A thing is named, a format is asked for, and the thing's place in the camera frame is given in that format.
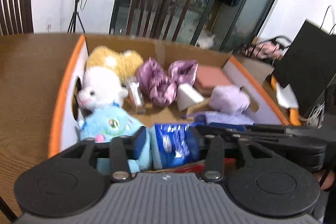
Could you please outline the person's right hand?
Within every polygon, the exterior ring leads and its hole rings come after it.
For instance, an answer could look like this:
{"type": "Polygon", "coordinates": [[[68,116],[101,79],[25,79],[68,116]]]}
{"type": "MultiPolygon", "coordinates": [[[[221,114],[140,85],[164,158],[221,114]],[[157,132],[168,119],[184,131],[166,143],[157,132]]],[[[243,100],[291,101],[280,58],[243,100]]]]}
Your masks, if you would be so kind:
{"type": "Polygon", "coordinates": [[[321,170],[314,175],[319,181],[321,190],[329,189],[335,181],[335,173],[332,170],[321,170]]]}

